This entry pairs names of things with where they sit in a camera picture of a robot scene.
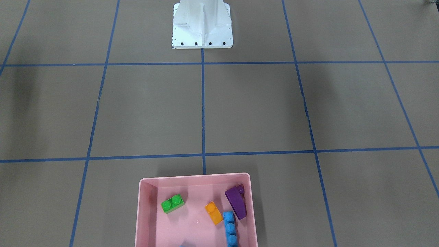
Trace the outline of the long blue studded block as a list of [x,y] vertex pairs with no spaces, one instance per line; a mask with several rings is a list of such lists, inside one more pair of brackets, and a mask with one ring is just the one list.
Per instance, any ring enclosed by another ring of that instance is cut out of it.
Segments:
[[226,211],[223,213],[226,245],[228,247],[238,247],[239,242],[237,238],[235,215],[233,211]]

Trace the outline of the purple block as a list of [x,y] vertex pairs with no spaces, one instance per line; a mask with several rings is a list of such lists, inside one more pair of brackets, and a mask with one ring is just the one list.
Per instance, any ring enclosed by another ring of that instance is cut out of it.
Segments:
[[231,187],[224,192],[233,212],[238,220],[243,220],[247,216],[245,188],[243,184]]

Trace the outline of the orange sloped block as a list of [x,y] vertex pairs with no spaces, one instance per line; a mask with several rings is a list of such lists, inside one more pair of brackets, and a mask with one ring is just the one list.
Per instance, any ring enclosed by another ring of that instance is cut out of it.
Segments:
[[223,215],[221,214],[214,201],[211,201],[207,205],[205,205],[204,209],[206,210],[214,225],[218,225],[219,223],[221,223],[221,221],[224,220]]

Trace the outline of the pink plastic box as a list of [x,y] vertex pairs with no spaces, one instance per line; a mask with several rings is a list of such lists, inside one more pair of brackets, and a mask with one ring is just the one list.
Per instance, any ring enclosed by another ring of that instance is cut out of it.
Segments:
[[[139,182],[136,247],[225,247],[225,226],[214,225],[205,205],[214,201],[220,212],[232,211],[224,192],[243,184],[247,216],[235,216],[240,247],[257,247],[257,229],[248,173],[143,178]],[[185,205],[165,214],[161,202],[180,194]]]

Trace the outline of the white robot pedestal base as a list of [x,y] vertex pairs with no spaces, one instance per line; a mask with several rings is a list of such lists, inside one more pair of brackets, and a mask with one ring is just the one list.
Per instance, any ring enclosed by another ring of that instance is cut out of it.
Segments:
[[222,0],[181,0],[174,4],[173,49],[233,47],[230,6]]

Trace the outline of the green two-stud block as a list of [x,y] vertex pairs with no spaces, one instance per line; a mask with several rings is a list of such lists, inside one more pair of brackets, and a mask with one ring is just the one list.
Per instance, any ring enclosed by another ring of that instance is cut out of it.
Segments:
[[161,207],[165,214],[169,214],[184,205],[185,205],[185,201],[183,200],[180,194],[176,194],[171,198],[161,202]]

